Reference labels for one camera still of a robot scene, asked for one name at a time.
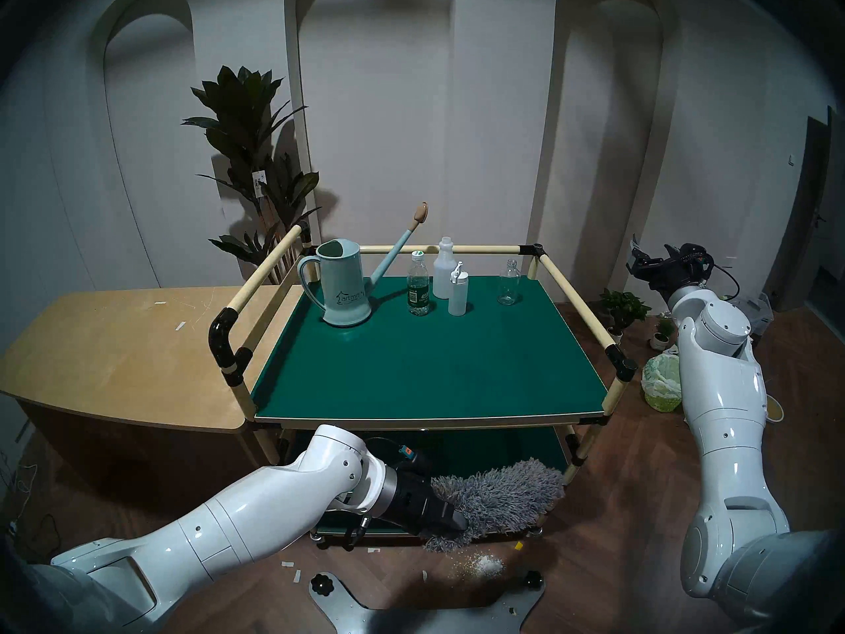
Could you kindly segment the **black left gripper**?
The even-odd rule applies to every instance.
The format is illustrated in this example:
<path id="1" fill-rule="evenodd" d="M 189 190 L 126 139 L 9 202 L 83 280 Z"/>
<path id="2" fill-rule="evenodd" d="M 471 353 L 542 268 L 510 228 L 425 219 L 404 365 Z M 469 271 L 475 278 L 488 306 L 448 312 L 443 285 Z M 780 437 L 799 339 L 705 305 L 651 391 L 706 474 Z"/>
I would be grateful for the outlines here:
<path id="1" fill-rule="evenodd" d="M 462 534 L 469 528 L 468 519 L 453 503 L 435 496 L 428 479 L 407 471 L 395 471 L 385 522 L 410 535 Z"/>

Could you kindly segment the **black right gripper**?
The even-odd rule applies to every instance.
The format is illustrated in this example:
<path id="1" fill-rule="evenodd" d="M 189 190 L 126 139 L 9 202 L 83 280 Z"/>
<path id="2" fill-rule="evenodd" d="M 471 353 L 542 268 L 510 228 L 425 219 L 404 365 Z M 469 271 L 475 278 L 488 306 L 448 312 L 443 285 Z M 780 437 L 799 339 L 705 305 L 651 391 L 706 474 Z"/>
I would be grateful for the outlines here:
<path id="1" fill-rule="evenodd" d="M 684 243 L 676 248 L 665 243 L 667 258 L 652 258 L 642 251 L 636 235 L 629 242 L 628 272 L 648 283 L 652 291 L 675 293 L 681 288 L 706 282 L 715 267 L 713 257 L 703 246 Z"/>

